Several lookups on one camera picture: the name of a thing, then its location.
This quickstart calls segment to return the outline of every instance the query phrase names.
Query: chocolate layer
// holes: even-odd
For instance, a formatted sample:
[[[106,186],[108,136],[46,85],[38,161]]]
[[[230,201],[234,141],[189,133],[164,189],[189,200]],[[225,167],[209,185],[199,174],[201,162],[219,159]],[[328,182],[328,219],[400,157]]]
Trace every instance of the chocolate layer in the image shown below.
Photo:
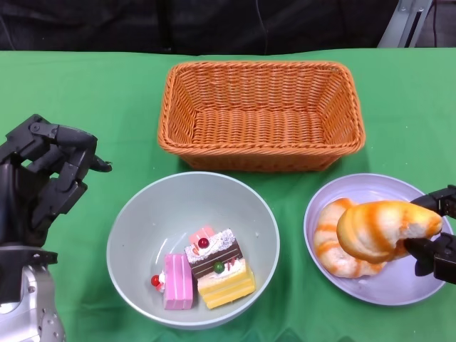
[[[206,274],[214,271],[214,264],[217,261],[220,261],[224,264],[233,258],[241,259],[242,257],[243,256],[241,249],[239,248],[239,244],[237,241],[234,241],[234,243],[227,249],[223,249],[222,251],[217,251],[213,254],[210,254],[206,259],[190,263],[190,268],[192,269],[192,273],[196,278],[201,278],[202,276],[205,276]]]

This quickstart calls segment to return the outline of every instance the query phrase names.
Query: black curtain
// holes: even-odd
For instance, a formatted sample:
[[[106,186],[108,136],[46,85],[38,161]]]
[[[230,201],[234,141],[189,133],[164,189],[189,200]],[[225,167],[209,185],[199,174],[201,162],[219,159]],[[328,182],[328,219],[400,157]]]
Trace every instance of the black curtain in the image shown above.
[[[397,3],[0,0],[0,49],[199,55],[374,48]]]

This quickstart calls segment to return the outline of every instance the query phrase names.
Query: chocolate cake slice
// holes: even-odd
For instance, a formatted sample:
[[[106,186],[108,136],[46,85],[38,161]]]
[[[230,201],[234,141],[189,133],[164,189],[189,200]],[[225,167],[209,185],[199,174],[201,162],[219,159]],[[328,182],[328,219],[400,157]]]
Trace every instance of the chocolate cake slice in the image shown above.
[[[214,264],[218,261],[225,264],[233,259],[241,259],[242,252],[230,229],[217,233],[209,239],[209,245],[201,248],[198,244],[185,247],[190,268],[198,279],[214,271]]]

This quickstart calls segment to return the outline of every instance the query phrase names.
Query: croissant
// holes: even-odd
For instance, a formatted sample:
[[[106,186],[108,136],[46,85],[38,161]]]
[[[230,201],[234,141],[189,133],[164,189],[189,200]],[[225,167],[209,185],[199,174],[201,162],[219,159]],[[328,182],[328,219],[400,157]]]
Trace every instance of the croissant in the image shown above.
[[[383,264],[370,264],[347,254],[338,243],[337,222],[342,214],[356,203],[348,198],[338,199],[328,204],[320,213],[313,247],[323,267],[335,276],[358,278],[363,275],[374,275],[382,270]]]
[[[337,224],[337,237],[352,257],[373,264],[408,255],[403,240],[431,238],[442,229],[442,217],[415,204],[381,201],[348,208]]]

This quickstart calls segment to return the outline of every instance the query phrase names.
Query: green candy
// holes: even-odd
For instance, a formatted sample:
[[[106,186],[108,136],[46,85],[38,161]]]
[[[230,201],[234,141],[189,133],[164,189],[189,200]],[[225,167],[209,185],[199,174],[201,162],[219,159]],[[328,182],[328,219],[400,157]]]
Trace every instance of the green candy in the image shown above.
[[[225,270],[225,266],[220,262],[216,262],[214,264],[214,272],[217,274],[221,274]]]

